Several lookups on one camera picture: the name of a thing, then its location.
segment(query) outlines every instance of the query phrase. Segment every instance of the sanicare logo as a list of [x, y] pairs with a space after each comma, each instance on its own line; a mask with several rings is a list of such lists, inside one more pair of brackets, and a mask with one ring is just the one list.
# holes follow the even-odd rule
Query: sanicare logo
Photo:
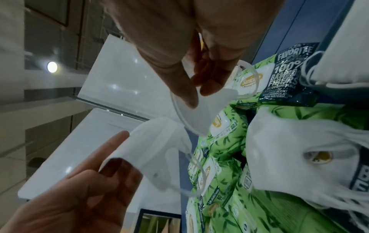
[[[262, 78], [263, 78], [263, 74], [260, 74], [260, 73], [259, 73], [259, 80], [261, 80]], [[241, 86], [241, 87], [243, 87], [243, 88], [246, 88], [246, 87], [248, 87], [248, 86], [253, 85], [255, 82], [256, 82], [256, 81], [255, 81], [254, 75], [251, 75], [250, 77], [245, 78], [245, 79], [241, 82], [240, 86]]]
[[221, 120], [221, 118], [219, 117], [219, 115], [215, 117], [215, 119], [214, 119], [214, 121], [213, 121], [213, 126], [214, 126], [214, 127], [217, 127], [217, 128], [219, 128], [219, 127], [221, 127], [221, 126], [222, 126], [222, 120]]

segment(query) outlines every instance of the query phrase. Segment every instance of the person's right hand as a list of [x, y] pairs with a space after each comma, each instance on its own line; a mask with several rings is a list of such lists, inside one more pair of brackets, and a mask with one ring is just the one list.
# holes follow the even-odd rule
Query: person's right hand
[[[124, 35], [188, 106], [221, 88], [239, 58], [266, 31], [284, 0], [103, 0]], [[201, 51], [198, 32], [205, 46]], [[194, 64], [192, 80], [184, 57]]]

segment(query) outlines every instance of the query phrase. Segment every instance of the hand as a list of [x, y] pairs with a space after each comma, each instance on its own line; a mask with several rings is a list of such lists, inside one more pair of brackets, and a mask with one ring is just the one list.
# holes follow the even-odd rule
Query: hand
[[124, 160], [98, 170], [128, 137], [123, 131], [109, 139], [68, 177], [19, 208], [0, 232], [119, 233], [142, 175]]
[[[219, 91], [284, 0], [103, 0], [124, 35], [188, 106]], [[201, 51], [198, 32], [205, 46]], [[189, 79], [181, 60], [195, 65]]]

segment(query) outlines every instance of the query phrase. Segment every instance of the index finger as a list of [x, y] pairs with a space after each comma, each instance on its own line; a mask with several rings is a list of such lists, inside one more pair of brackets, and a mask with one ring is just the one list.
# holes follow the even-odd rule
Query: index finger
[[87, 157], [79, 166], [77, 166], [67, 178], [71, 178], [85, 170], [98, 171], [103, 161], [115, 151], [120, 144], [122, 144], [128, 137], [130, 133], [128, 131], [122, 131], [114, 135], [103, 145], [101, 145], [97, 150], [95, 150], [90, 156]]

